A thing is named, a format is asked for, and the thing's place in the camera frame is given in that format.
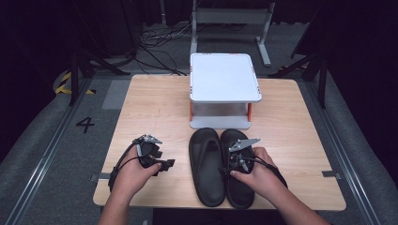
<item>printed number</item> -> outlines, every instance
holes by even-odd
[[[86,133],[88,131],[88,127],[95,125],[95,124],[90,124],[90,122],[91,122],[91,117],[87,116],[84,120],[77,123],[76,126],[84,127],[84,133]]]

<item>black cable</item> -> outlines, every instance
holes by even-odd
[[[136,143],[135,140],[134,140],[134,141],[132,142],[132,144],[130,144],[129,147],[127,147],[127,149],[125,150],[125,152],[123,153],[123,155],[120,157],[119,161],[118,161],[118,162],[116,163],[116,165],[115,165],[115,168],[116,168],[117,170],[119,170],[120,163],[121,163],[122,160],[125,158],[126,154],[131,150],[131,148],[132,148],[135,144],[137,144],[137,143]]]
[[[120,62],[117,62],[117,63],[113,63],[113,64],[111,64],[112,66],[114,66],[114,67],[121,67],[121,66],[124,66],[124,65],[126,65],[127,63],[129,63],[129,62],[131,62],[132,60],[134,59],[134,56],[130,56],[129,58],[127,58],[126,60],[123,60],[123,61],[120,61]],[[99,69],[103,69],[103,68],[105,68],[105,67],[103,67],[103,66],[101,66],[101,65],[97,65],[97,64],[91,64],[91,66],[93,67],[93,68],[99,68]]]
[[[262,158],[260,158],[260,157],[255,157],[255,158],[251,158],[251,157],[242,157],[242,159],[249,160],[249,161],[253,161],[253,162],[257,162],[257,163],[259,163],[259,164],[261,164],[261,165],[263,165],[263,166],[265,166],[265,167],[267,167],[267,168],[276,169],[276,167],[272,166],[272,165],[269,164],[269,163],[266,163]]]
[[[146,73],[147,75],[150,75],[148,72],[146,72],[142,67],[141,67],[141,61],[139,61],[138,59],[135,59],[135,62],[137,62],[137,65],[138,65],[138,67],[140,67],[140,69],[144,72],[144,73]]]
[[[182,71],[179,71],[179,70],[177,70],[177,69],[173,69],[173,68],[170,68],[170,67],[167,67],[166,65],[164,65],[163,62],[161,62],[161,60],[159,60],[152,52],[150,52],[149,50],[147,50],[144,46],[141,46],[141,49],[144,50],[144,51],[146,51],[147,53],[149,53],[158,63],[160,63],[160,64],[163,66],[163,69],[170,70],[170,71],[172,71],[172,72],[174,72],[174,73],[176,73],[176,74],[178,74],[178,75],[183,74],[184,76],[187,76],[187,74],[185,74],[185,73],[182,72]]]
[[[139,157],[132,157],[132,158],[130,158],[129,160],[127,160],[127,161],[125,161],[125,163],[123,163],[120,167],[119,167],[119,171],[128,163],[128,162],[130,162],[130,161],[132,161],[132,160],[134,160],[134,159],[137,159],[137,158],[139,158]]]
[[[178,27],[178,28],[175,28],[175,27],[166,28],[166,29],[163,29],[163,31],[160,34],[156,33],[156,30],[160,30],[160,29],[145,31],[143,33],[143,36],[141,39],[141,45],[145,45],[147,48],[160,47],[160,46],[166,44],[167,42],[169,42],[170,40],[184,37],[187,34],[187,32],[189,31],[189,29],[187,29],[187,28],[190,26],[191,25],[188,24],[186,26],[182,26],[182,27]],[[151,39],[156,39],[156,42],[153,44],[147,43]]]
[[[176,61],[173,59],[173,57],[172,57],[168,52],[165,52],[165,51],[158,51],[158,50],[151,50],[151,51],[152,51],[152,52],[157,52],[157,53],[165,53],[165,54],[167,54],[167,56],[169,56],[169,58],[172,60],[174,66],[175,66],[175,70],[176,70]]]
[[[157,67],[157,66],[149,65],[149,64],[144,63],[143,61],[140,61],[140,60],[138,60],[138,59],[135,59],[135,61],[137,61],[137,63],[143,64],[143,65],[145,65],[145,66],[147,66],[147,67],[165,69],[164,67]]]

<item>gray floor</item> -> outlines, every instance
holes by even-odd
[[[305,24],[270,27],[266,46],[272,67],[263,66],[254,44],[258,27],[245,27],[236,32],[220,27],[206,28],[199,33],[198,52],[248,53],[257,75],[267,75],[299,59],[295,57],[292,60],[289,56],[305,27]],[[191,43],[189,34],[151,50],[160,51],[153,53],[172,68],[174,63],[161,51],[168,52],[176,61],[178,70],[187,73]],[[159,65],[145,51],[139,51],[137,58],[148,64]],[[140,68],[135,61],[121,68],[131,74],[170,73],[146,66]],[[320,110],[314,101],[316,81],[303,82],[300,73],[294,71],[286,78],[298,82],[330,165],[343,177],[338,179],[338,183],[347,204],[342,212],[319,212],[320,215],[333,224],[396,224],[397,188],[364,139],[332,77],[328,76],[327,109]],[[0,224],[6,223],[11,213],[16,214],[16,203],[22,205],[23,210],[13,217],[17,218],[15,224],[97,222],[100,209],[92,201],[96,183],[89,179],[101,170],[130,78],[115,76],[106,70],[99,71],[94,79],[82,82],[88,89],[96,90],[95,95],[82,95],[74,107],[69,107],[70,96],[59,94],[37,116],[0,165]],[[91,123],[95,126],[84,133],[84,128],[76,124],[87,116],[92,118]],[[339,149],[349,159],[348,164],[342,160]],[[36,186],[38,188],[29,195],[31,198],[27,202],[21,204],[18,200],[29,184],[30,177],[35,174],[38,164],[48,158],[51,164],[42,171],[42,180],[39,179]],[[132,207],[130,214],[130,224],[152,223],[151,208]]]

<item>table surface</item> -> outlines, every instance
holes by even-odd
[[[328,158],[316,133],[295,81],[259,79],[263,98],[253,104],[252,126],[242,130],[249,138],[261,138],[279,167],[289,189],[313,210],[345,209],[342,192],[330,171]],[[151,177],[130,205],[148,207],[203,208],[191,176],[188,143],[190,127],[190,77],[135,75],[117,122],[102,172],[110,173],[131,141],[151,134],[163,141],[161,159],[174,158],[168,172]],[[94,203],[109,197],[107,180],[99,180]],[[218,208],[232,208],[225,199]],[[251,209],[274,209],[256,195]]]

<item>black slipper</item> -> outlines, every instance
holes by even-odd
[[[229,152],[229,148],[232,147],[237,140],[247,139],[248,137],[244,133],[236,129],[227,129],[221,136],[225,195],[228,202],[236,209],[247,209],[252,206],[254,201],[254,191],[249,186],[238,181],[229,174],[232,169],[241,173],[250,173],[252,171],[253,162],[246,165],[248,171],[245,171],[242,167],[238,167],[236,158],[234,157],[236,153],[230,154]],[[245,158],[254,157],[254,152],[251,146],[246,147],[239,152]]]
[[[190,139],[190,162],[193,183],[199,200],[208,207],[222,204],[225,193],[222,182],[221,144],[212,128],[196,130]]]

